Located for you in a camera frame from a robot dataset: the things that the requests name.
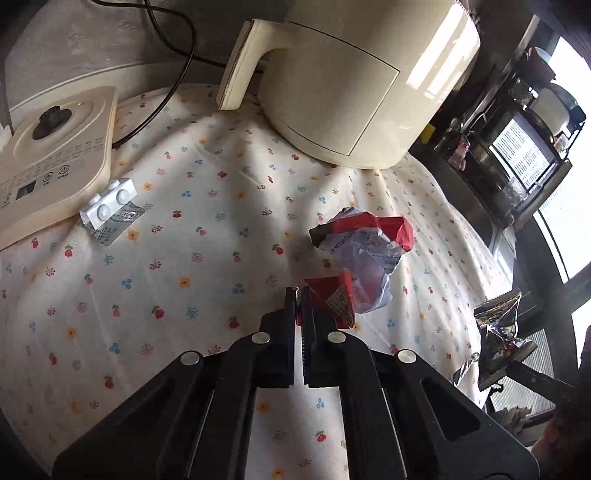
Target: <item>floral tablecloth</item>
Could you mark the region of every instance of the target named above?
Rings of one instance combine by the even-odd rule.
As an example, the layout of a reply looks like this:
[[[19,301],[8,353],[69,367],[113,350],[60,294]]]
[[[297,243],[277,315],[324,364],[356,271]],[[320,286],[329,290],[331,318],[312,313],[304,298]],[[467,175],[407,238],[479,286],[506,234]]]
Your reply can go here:
[[[337,272],[308,230],[343,207],[404,215],[415,232],[393,301],[357,318],[353,334],[373,349],[411,348],[449,377],[479,349],[474,305],[510,289],[416,159],[331,166],[279,137],[255,99],[217,111],[215,91],[184,85],[113,152],[112,177],[133,179],[147,210],[114,244],[73,218],[0,252],[0,408],[48,470],[180,353],[227,349],[282,306],[286,286]],[[115,138],[164,95],[121,104]],[[347,478],[338,391],[308,389],[296,371],[293,388],[258,392],[246,478]],[[480,405],[475,381],[461,389]]]

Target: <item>black knob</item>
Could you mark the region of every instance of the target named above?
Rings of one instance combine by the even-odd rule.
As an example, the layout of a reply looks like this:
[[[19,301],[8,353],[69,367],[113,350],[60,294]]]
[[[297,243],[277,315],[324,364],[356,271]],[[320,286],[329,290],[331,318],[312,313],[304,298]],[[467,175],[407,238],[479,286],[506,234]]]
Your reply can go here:
[[[72,116],[72,110],[62,110],[59,105],[45,110],[39,117],[39,123],[33,130],[33,140],[40,140],[62,127]]]

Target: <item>cream kettle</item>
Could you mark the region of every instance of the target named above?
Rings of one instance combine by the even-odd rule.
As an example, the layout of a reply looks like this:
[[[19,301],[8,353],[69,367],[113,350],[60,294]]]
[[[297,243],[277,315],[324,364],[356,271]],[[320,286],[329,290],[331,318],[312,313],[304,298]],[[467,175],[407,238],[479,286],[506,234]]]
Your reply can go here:
[[[285,23],[245,22],[217,93],[240,107],[258,60],[265,115],[293,146],[354,168],[389,168],[480,46],[456,0],[296,0]]]

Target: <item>yellow flower print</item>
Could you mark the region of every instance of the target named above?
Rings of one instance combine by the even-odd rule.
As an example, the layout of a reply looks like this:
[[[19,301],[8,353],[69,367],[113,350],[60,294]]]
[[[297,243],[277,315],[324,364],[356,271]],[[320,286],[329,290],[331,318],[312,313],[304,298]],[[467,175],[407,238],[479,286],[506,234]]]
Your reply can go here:
[[[262,401],[258,403],[256,409],[262,414],[269,413],[271,411],[271,404],[267,401]]]

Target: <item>black cable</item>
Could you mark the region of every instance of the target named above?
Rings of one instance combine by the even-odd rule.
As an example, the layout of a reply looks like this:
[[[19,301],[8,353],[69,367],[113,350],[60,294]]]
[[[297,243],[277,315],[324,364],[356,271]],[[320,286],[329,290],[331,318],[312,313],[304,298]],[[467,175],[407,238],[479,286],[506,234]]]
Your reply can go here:
[[[148,7],[151,7],[150,4],[150,0],[144,0],[144,4]],[[214,67],[221,67],[223,69],[226,68],[226,64],[225,63],[221,63],[219,61],[214,61],[214,60],[209,60],[203,57],[200,57],[198,55],[191,55],[190,53],[181,50],[180,48],[178,48],[176,45],[174,45],[167,37],[166,35],[164,35],[164,32],[162,32],[162,29],[160,28],[160,25],[158,25],[158,22],[156,21],[156,18],[154,16],[154,13],[148,9],[148,16],[150,18],[150,22],[152,23],[152,26],[154,27],[154,30],[156,31],[156,34],[158,35],[158,38],[162,41],[162,43],[164,45],[166,45],[168,47],[169,50],[182,55],[183,57],[191,57],[193,60],[196,61],[200,61],[202,63],[206,63],[208,65],[213,65]],[[256,69],[255,73],[263,73],[263,70],[260,69]]]
[[[148,118],[146,118],[143,122],[141,122],[137,127],[135,127],[131,132],[129,132],[123,138],[120,138],[119,140],[117,140],[117,142],[114,142],[111,145],[112,148],[119,148],[121,145],[123,145],[124,143],[129,141],[131,138],[136,136],[140,131],[142,131],[144,129],[144,127],[146,125],[148,125],[156,117],[156,115],[158,115],[162,111],[162,109],[166,106],[168,101],[174,95],[174,92],[177,91],[178,86],[183,81],[183,78],[189,69],[189,65],[191,65],[191,60],[193,59],[193,54],[195,53],[195,48],[197,46],[197,30],[195,29],[195,25],[193,25],[193,22],[191,21],[191,19],[188,16],[186,16],[185,14],[178,12],[176,10],[169,9],[169,8],[154,7],[154,6],[150,5],[150,3],[147,0],[145,0],[145,5],[119,3],[119,2],[105,2],[103,0],[90,0],[90,1],[93,2],[94,4],[101,5],[103,7],[139,8],[141,10],[147,10],[148,15],[151,14],[152,16],[154,15],[154,11],[174,15],[175,17],[182,18],[191,29],[191,53],[187,54],[188,55],[187,60],[185,61],[183,69],[177,78],[177,81],[174,83],[173,87],[170,89],[170,91],[168,92],[168,94],[166,95],[164,100],[162,100],[162,102],[160,102],[160,104],[156,107],[156,109],[151,114],[148,115]]]

